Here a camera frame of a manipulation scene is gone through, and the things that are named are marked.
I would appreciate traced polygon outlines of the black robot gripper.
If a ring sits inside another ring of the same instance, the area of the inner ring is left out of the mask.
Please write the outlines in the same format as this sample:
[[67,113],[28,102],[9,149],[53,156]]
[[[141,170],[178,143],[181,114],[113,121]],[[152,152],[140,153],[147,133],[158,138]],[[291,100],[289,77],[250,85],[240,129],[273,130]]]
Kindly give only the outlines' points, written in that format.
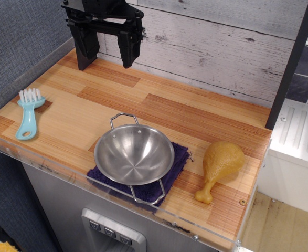
[[140,55],[144,37],[142,11],[126,1],[63,1],[67,22],[82,55],[90,60],[100,49],[97,33],[117,35],[124,68]]

